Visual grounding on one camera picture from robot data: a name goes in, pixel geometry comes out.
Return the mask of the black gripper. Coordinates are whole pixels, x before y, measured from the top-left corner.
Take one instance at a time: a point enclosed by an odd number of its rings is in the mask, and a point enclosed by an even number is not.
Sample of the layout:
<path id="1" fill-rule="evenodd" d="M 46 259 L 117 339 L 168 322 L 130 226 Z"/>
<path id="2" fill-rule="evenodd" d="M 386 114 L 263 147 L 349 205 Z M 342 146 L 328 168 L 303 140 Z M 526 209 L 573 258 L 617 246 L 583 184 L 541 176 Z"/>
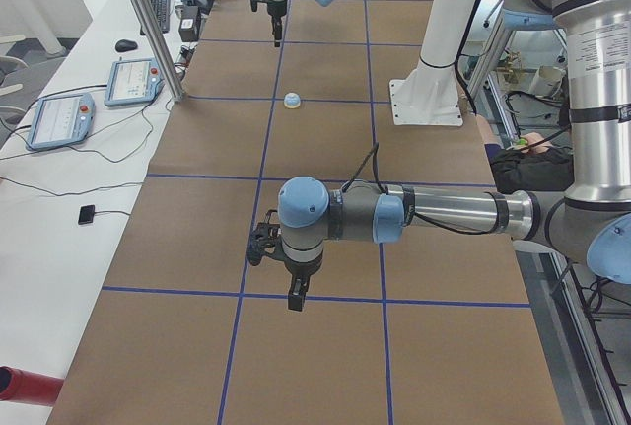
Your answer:
<path id="1" fill-rule="evenodd" d="M 301 311 L 304 308 L 305 294 L 309 290 L 311 277 L 319 272 L 320 264 L 289 263 L 286 269 L 291 274 L 288 309 Z"/>
<path id="2" fill-rule="evenodd" d="M 287 0 L 268 0 L 267 14 L 271 17 L 273 44 L 280 46 L 283 39 L 282 18 L 287 15 Z"/>

